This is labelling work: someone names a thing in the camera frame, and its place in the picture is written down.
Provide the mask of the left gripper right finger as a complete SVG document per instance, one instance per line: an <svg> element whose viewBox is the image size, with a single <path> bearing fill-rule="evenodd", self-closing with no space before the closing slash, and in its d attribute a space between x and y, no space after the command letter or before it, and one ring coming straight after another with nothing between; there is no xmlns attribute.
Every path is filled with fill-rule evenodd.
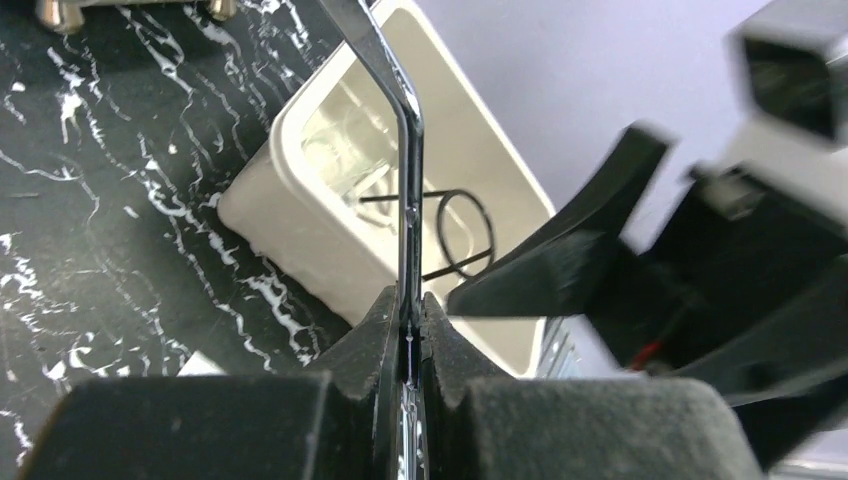
<svg viewBox="0 0 848 480"><path fill-rule="evenodd" d="M760 479L739 422L688 379L519 380L423 300L434 479Z"/></svg>

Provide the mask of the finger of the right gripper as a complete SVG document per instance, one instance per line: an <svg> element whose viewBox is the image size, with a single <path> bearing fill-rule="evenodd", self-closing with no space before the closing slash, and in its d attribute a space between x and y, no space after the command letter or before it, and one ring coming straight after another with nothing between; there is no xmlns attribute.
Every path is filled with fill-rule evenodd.
<svg viewBox="0 0 848 480"><path fill-rule="evenodd" d="M551 317L581 313L617 255L619 236L670 135L641 122L626 127L579 193L508 254L453 289L450 315Z"/></svg>

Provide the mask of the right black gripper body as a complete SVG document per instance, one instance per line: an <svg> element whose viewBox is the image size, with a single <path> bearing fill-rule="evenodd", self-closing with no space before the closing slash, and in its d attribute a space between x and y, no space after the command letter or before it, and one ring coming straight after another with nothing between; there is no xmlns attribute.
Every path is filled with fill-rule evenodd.
<svg viewBox="0 0 848 480"><path fill-rule="evenodd" d="M847 414L847 229L737 167L752 209L696 184L653 247L618 256L586 316L625 367L710 384L769 469Z"/></svg>

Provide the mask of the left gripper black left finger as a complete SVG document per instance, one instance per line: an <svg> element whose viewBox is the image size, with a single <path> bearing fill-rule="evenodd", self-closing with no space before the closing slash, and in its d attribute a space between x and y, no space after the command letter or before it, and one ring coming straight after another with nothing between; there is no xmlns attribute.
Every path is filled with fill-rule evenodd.
<svg viewBox="0 0 848 480"><path fill-rule="evenodd" d="M24 479L394 479L397 293L308 367L277 375L123 377L75 386Z"/></svg>

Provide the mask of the metal crucible tongs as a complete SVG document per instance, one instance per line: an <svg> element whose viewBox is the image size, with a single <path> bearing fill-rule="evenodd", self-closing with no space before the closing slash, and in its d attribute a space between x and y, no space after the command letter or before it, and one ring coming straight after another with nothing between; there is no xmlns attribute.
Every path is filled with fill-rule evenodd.
<svg viewBox="0 0 848 480"><path fill-rule="evenodd" d="M397 119L398 281L397 319L404 473L418 479L425 461L417 454L420 323L422 300L422 201L424 120L407 72L362 1L323 1L322 8L385 95Z"/></svg>

